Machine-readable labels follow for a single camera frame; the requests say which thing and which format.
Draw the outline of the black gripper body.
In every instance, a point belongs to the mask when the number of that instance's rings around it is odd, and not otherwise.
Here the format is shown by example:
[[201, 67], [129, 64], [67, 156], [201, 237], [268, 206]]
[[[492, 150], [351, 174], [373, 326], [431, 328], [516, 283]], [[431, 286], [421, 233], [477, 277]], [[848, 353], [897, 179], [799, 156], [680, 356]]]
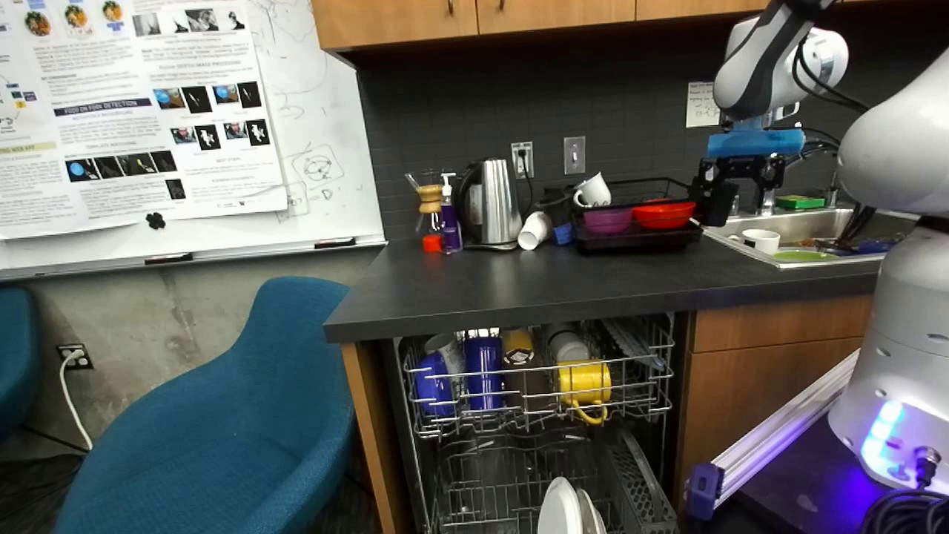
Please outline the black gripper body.
[[704, 185], [725, 185], [731, 177], [749, 177], [759, 191], [784, 182], [784, 162], [775, 156], [722, 156], [704, 169]]

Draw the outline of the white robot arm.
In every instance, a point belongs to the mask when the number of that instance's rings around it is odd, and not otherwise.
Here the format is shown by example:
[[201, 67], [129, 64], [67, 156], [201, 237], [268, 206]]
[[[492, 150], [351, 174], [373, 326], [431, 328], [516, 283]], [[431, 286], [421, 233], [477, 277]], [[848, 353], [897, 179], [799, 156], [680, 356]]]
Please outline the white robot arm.
[[[712, 85], [731, 126], [707, 144], [709, 177], [805, 147], [775, 119], [843, 80], [848, 43], [815, 24], [832, 4], [771, 0], [731, 28]], [[870, 476], [949, 491], [949, 52], [848, 125], [836, 172], [851, 199], [918, 224], [879, 266], [870, 328], [829, 424]]]

